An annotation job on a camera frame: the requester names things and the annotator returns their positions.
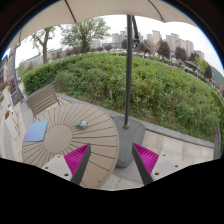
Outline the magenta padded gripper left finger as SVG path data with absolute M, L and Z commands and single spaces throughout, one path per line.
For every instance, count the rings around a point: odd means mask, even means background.
M 91 155 L 91 144 L 86 144 L 66 156 L 56 155 L 42 169 L 68 180 L 76 185 L 81 183 Z

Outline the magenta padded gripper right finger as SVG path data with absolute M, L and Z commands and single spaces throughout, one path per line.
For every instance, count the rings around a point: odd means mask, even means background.
M 181 168 L 166 153 L 158 155 L 136 143 L 132 144 L 132 155 L 144 185 L 170 175 Z

